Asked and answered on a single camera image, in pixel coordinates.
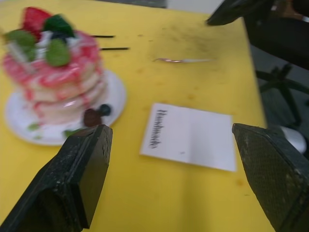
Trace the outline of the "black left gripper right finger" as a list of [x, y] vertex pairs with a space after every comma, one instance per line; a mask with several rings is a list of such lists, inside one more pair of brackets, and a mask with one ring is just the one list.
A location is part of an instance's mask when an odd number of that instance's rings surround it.
[[309, 161], [276, 130], [232, 127], [248, 183], [277, 232], [309, 230]]

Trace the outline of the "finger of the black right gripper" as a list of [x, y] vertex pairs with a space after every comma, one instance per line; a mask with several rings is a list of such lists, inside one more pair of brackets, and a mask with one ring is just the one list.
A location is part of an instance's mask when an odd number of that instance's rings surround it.
[[265, 2], [266, 0], [224, 0], [206, 20], [206, 24], [209, 26], [230, 24], [236, 19], [253, 12]]

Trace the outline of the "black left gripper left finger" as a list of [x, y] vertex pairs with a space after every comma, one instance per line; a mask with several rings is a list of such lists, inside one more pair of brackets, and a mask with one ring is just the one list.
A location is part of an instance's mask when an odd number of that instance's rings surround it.
[[69, 136], [34, 176], [0, 226], [2, 232], [89, 229], [110, 162], [112, 129], [97, 125]]

